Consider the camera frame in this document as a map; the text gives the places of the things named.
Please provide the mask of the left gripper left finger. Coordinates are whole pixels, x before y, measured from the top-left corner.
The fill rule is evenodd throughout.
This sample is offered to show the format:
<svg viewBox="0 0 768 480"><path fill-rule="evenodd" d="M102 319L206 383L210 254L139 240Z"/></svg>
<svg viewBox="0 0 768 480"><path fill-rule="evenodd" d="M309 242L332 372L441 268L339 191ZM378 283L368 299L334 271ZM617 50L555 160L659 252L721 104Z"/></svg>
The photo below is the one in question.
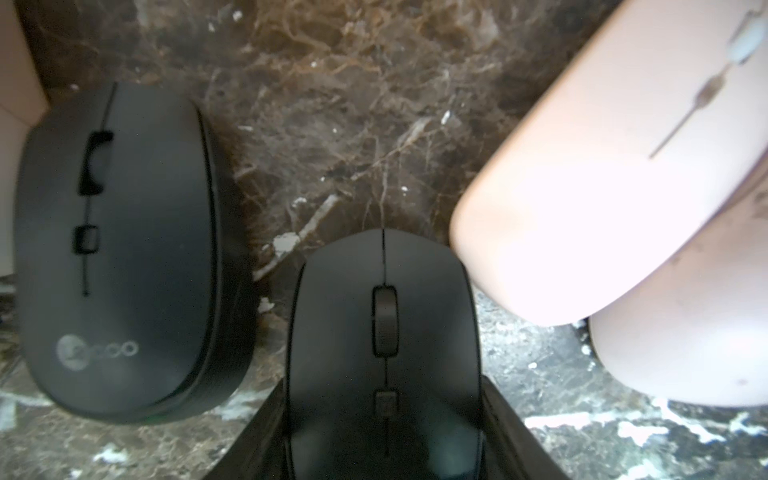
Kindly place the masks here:
<svg viewBox="0 0 768 480"><path fill-rule="evenodd" d="M280 380L205 480L281 480L288 478L285 447L286 398Z"/></svg>

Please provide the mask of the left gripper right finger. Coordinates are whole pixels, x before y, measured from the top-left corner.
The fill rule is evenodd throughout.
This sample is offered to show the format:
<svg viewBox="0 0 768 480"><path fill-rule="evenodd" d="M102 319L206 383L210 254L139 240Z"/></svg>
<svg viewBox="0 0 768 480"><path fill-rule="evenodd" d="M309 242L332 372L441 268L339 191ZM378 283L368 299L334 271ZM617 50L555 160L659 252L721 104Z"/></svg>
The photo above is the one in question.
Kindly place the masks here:
<svg viewBox="0 0 768 480"><path fill-rule="evenodd" d="M487 376L482 377L485 436L481 479L568 480Z"/></svg>

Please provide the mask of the black mouse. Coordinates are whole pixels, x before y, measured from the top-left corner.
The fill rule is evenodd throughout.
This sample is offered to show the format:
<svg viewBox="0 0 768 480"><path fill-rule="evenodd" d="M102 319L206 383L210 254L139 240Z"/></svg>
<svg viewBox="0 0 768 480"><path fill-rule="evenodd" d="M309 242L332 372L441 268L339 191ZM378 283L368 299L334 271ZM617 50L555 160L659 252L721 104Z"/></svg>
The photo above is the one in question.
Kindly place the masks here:
<svg viewBox="0 0 768 480"><path fill-rule="evenodd" d="M241 197L183 96L113 82L54 106L27 137L13 225L16 316L38 388L117 424L224 402L255 343Z"/></svg>
<svg viewBox="0 0 768 480"><path fill-rule="evenodd" d="M446 246L393 229L326 245L297 286L286 372L295 479L476 479L481 355Z"/></svg>

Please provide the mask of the pink mouse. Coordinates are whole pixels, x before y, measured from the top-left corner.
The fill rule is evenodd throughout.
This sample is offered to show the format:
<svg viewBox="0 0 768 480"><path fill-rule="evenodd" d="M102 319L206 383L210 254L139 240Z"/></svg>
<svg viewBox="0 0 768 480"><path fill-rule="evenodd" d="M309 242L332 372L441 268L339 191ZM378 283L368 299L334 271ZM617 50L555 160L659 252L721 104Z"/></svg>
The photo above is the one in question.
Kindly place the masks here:
<svg viewBox="0 0 768 480"><path fill-rule="evenodd" d="M676 253L766 149L766 3L624 1L467 187L451 245L501 307L571 323Z"/></svg>
<svg viewBox="0 0 768 480"><path fill-rule="evenodd" d="M753 174L683 248L588 321L622 384L719 407L767 402L767 176Z"/></svg>

